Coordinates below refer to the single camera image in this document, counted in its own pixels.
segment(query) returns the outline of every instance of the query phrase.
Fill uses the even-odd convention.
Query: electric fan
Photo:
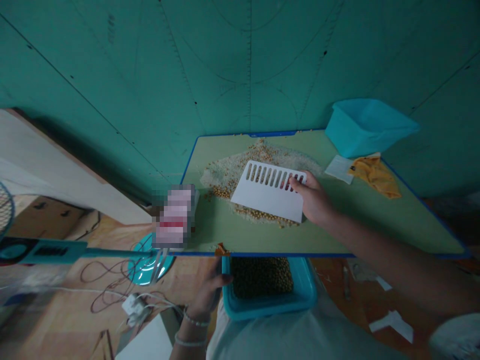
[[[130,258],[130,280],[137,285],[154,284],[173,263],[168,249],[152,248],[153,235],[145,236],[134,251],[88,247],[86,241],[66,241],[6,236],[15,217],[15,203],[0,182],[0,265],[73,264],[80,258]]]

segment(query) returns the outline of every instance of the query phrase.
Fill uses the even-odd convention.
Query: white plastic comb scraper
[[[288,184],[289,177],[307,181],[302,171],[250,160],[230,201],[301,223],[304,200]]]

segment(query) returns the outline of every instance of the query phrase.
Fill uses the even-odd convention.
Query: green tabletop
[[[208,192],[200,177],[208,163],[247,150],[258,138],[249,135],[199,137],[188,163],[183,184],[195,184],[200,200],[195,213],[195,233],[187,248],[176,255],[212,255],[215,245],[237,256],[348,257],[352,254],[333,237],[305,220],[300,226],[280,229],[277,224],[251,223],[234,213],[224,199],[204,199]],[[323,130],[270,136],[266,140],[309,155],[324,169],[338,154]],[[324,174],[318,180],[335,207],[385,234],[426,252],[446,258],[468,255],[463,245],[394,174],[402,197],[388,199],[359,178],[351,185]]]

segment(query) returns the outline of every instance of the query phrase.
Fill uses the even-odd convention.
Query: bracelet
[[[207,344],[207,339],[205,339],[204,341],[198,341],[198,342],[182,341],[182,340],[179,339],[179,332],[177,331],[175,333],[175,342],[178,345],[181,345],[181,346],[186,347],[186,348],[197,348],[197,347],[201,347],[201,346],[204,346],[205,344]]]
[[[183,310],[183,317],[187,319],[189,323],[192,323],[193,325],[199,327],[199,328],[207,328],[210,325],[209,322],[200,322],[200,321],[195,321],[193,320],[190,316],[187,315],[187,308]]]

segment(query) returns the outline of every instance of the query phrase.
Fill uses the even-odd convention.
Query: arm
[[[290,183],[302,195],[303,213],[310,221],[325,229],[419,306],[444,317],[480,311],[479,285],[451,263],[338,213],[310,172],[305,185],[292,178]]]
[[[197,346],[185,346],[178,341],[175,342],[173,350],[171,351],[170,360],[199,360],[205,359],[207,349],[207,327],[194,324],[209,323],[213,310],[217,307],[220,300],[221,287],[230,284],[233,277],[227,274],[217,274],[217,268],[220,264],[221,257],[217,257],[215,262],[208,272],[206,280],[200,287],[198,294],[193,303],[187,308],[187,316],[193,320],[189,321],[185,316],[180,325],[177,338],[181,343],[202,343]]]

